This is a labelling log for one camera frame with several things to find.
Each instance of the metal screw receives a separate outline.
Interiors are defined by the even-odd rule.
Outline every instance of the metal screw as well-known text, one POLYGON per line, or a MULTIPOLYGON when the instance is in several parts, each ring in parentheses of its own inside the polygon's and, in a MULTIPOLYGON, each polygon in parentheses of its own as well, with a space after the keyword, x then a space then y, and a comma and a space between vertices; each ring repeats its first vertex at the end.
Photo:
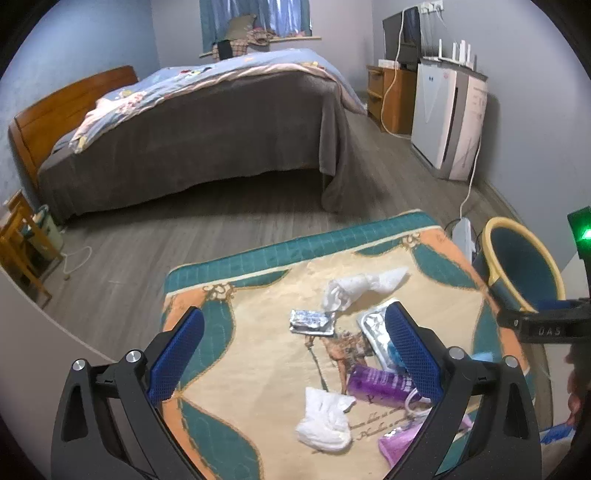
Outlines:
POLYGON ((458 346, 453 346, 449 349, 449 356, 454 360, 461 360, 466 356, 466 352, 458 346))
POLYGON ((138 352, 137 350, 132 350, 127 355, 125 355, 125 359, 130 364, 136 363, 140 358, 142 358, 142 352, 138 352))
POLYGON ((517 359, 511 355, 505 357, 505 363, 511 368, 517 368, 519 366, 517 359))
POLYGON ((72 364, 72 370, 80 371, 85 366, 86 366, 86 362, 84 360, 82 360, 82 358, 80 358, 72 364))

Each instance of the blue comforter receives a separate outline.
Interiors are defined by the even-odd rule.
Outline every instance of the blue comforter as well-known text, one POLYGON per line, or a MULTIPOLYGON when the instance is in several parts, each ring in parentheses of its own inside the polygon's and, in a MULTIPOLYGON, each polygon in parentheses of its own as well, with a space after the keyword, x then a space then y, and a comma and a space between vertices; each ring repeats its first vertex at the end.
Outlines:
MULTIPOLYGON (((248 54, 218 63, 201 66, 167 67, 144 80, 122 89, 108 93, 103 98, 102 108, 89 112, 87 119, 76 132, 70 146, 79 153, 106 131, 121 122, 137 115, 159 103, 178 95, 195 91, 208 80, 219 79, 230 74, 253 67, 279 64, 297 64, 319 67, 342 87, 342 102, 349 110, 363 113, 365 107, 357 97, 353 87, 335 66, 308 48, 289 48, 268 53, 248 54)), ((265 74, 262 69, 254 74, 265 74)))

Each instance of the window sill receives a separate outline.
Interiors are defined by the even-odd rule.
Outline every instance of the window sill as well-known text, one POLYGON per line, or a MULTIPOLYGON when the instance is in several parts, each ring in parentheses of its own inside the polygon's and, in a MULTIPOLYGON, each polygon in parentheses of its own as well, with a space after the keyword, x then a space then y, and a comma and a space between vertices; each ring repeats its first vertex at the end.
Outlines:
MULTIPOLYGON (((281 42, 285 42, 285 41, 297 41, 297 40, 322 40, 322 37, 315 37, 315 36, 311 36, 311 37, 286 37, 286 38, 281 38, 281 37, 277 37, 277 38, 272 38, 269 40, 269 43, 281 43, 281 42)), ((202 53, 199 58, 205 58, 205 57, 209 57, 212 55, 212 52, 208 51, 207 53, 202 53)))

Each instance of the window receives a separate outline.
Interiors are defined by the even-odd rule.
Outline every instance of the window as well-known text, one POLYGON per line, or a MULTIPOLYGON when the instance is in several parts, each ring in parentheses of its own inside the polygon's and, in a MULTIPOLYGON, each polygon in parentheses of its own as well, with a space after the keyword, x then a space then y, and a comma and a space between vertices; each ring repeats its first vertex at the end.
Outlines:
POLYGON ((312 35, 309 0, 200 0, 203 51, 226 36, 232 18, 254 14, 254 27, 278 37, 312 35))

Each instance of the wooden headboard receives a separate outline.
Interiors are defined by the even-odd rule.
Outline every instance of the wooden headboard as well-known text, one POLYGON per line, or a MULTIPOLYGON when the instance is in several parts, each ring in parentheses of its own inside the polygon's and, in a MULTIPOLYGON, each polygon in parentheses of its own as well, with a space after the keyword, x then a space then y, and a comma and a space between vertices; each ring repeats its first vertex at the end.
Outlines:
POLYGON ((97 73, 52 93, 14 117, 8 126, 9 135, 35 187, 37 171, 56 142, 80 126, 99 98, 137 81, 129 65, 97 73))

